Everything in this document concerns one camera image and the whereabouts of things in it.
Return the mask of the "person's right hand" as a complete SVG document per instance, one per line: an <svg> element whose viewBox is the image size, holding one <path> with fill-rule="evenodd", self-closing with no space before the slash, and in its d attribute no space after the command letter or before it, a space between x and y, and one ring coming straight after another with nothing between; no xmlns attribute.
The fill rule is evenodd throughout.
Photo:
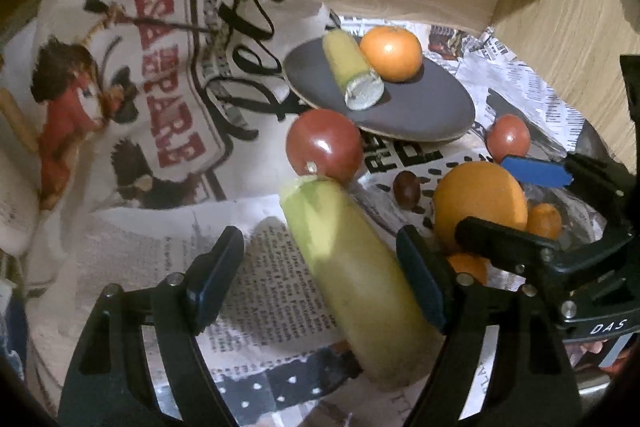
<svg viewBox="0 0 640 427"><path fill-rule="evenodd" d="M596 363L599 360L605 343L605 340L597 340L593 341L593 343L579 343L578 357L574 365L582 366Z"/></svg>

